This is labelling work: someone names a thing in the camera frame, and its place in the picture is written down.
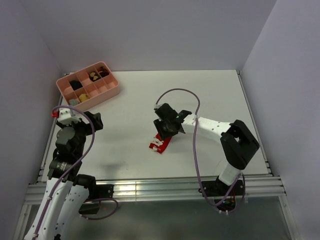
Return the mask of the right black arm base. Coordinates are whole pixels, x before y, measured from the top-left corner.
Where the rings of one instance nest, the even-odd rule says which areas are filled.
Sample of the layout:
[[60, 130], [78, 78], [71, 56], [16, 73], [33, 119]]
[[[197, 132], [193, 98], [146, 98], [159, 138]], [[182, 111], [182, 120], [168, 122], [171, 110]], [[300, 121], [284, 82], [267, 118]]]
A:
[[230, 214], [234, 212], [245, 200], [246, 181], [237, 179], [230, 186], [217, 178], [211, 181], [202, 181], [202, 187], [198, 192], [208, 200], [220, 213]]

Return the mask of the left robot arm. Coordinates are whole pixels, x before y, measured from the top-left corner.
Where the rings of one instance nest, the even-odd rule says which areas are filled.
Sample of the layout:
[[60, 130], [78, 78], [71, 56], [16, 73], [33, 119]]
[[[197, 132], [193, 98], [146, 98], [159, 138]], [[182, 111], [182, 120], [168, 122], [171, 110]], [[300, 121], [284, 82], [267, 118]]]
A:
[[45, 193], [36, 217], [25, 235], [26, 240], [62, 240], [69, 221], [85, 200], [96, 197], [98, 188], [94, 176], [79, 174], [85, 143], [103, 129], [101, 114], [77, 112], [70, 108], [54, 111], [57, 117], [55, 149], [47, 174]]

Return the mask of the red Santa sock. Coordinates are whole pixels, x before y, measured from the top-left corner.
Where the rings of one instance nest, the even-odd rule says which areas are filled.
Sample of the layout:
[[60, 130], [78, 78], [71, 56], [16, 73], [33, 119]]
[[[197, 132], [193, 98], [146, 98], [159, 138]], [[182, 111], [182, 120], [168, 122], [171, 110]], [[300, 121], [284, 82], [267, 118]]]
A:
[[165, 139], [162, 139], [160, 134], [157, 133], [152, 141], [150, 142], [149, 144], [149, 148], [153, 151], [153, 152], [156, 152], [156, 153], [159, 153], [159, 154], [162, 154], [166, 148], [168, 147], [170, 141], [172, 140], [172, 137], [168, 137], [168, 138], [165, 138]]

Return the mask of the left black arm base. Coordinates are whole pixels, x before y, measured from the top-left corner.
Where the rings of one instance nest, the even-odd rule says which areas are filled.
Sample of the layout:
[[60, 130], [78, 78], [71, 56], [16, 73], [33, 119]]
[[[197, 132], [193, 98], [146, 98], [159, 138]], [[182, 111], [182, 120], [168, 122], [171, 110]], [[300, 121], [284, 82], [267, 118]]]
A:
[[[80, 217], [91, 221], [98, 221], [111, 217], [119, 208], [119, 203], [115, 198], [113, 198], [113, 193], [113, 184], [98, 184], [89, 194], [89, 197], [80, 206], [78, 210]], [[91, 216], [98, 213], [102, 206], [102, 202], [105, 201], [115, 203], [115, 208], [105, 216]]]

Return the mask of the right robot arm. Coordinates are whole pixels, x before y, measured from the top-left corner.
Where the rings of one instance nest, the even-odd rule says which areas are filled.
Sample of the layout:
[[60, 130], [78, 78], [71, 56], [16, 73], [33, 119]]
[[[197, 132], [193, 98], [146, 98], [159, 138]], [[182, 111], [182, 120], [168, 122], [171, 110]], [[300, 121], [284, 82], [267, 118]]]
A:
[[234, 181], [260, 148], [255, 136], [241, 120], [223, 122], [197, 116], [188, 110], [177, 112], [168, 103], [155, 105], [154, 112], [157, 119], [153, 123], [159, 142], [179, 133], [190, 133], [221, 144], [227, 164], [218, 176], [216, 189], [222, 195], [233, 190]]

